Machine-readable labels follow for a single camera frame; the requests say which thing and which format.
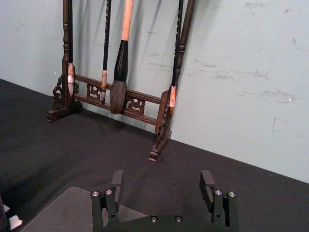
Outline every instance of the black fabric surface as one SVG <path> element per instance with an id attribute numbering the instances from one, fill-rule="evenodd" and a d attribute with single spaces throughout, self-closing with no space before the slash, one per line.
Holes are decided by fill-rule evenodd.
<path id="1" fill-rule="evenodd" d="M 86 110 L 49 124 L 50 109 L 51 97 L 0 80 L 0 195 L 24 225 L 69 187 L 106 189 L 114 170 L 122 205 L 210 219 L 198 187 L 210 170 L 236 192 L 242 231 L 309 231 L 307 183 L 173 140 L 153 163 L 154 134 Z"/>

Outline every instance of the screw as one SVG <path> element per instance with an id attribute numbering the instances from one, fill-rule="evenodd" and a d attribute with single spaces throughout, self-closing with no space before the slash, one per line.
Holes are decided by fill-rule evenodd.
<path id="1" fill-rule="evenodd" d="M 176 217 L 175 217 L 175 221 L 176 221 L 177 223 L 180 223 L 180 222 L 183 221 L 183 218 L 182 218 L 181 216 L 176 216 Z"/>
<path id="2" fill-rule="evenodd" d="M 217 189 L 217 190 L 215 191 L 215 193 L 216 193 L 217 195 L 221 195 L 221 194 L 222 194 L 222 192 L 221 192 L 219 189 Z"/>
<path id="3" fill-rule="evenodd" d="M 150 217 L 150 221 L 151 221 L 152 223 L 155 223 L 155 222 L 158 221 L 158 218 L 157 218 L 156 216 L 151 216 L 151 217 Z"/>
<path id="4" fill-rule="evenodd" d="M 228 195 L 229 195 L 230 197 L 236 197 L 236 193 L 234 193 L 233 191 L 230 191 L 230 192 L 228 193 Z"/>
<path id="5" fill-rule="evenodd" d="M 105 194 L 107 194 L 107 195 L 111 195 L 111 193 L 112 193 L 112 190 L 111 190 L 111 189 L 108 189 L 108 190 L 106 190 L 106 192 L 105 192 Z"/>
<path id="6" fill-rule="evenodd" d="M 98 196 L 98 191 L 93 191 L 92 196 L 94 197 Z"/>

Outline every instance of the brush tip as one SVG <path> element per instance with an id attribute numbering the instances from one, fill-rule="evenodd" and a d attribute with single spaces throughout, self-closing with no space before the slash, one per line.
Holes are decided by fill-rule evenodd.
<path id="1" fill-rule="evenodd" d="M 124 108 L 126 100 L 126 82 L 116 81 L 112 83 L 110 91 L 111 112 L 113 114 L 120 114 Z"/>

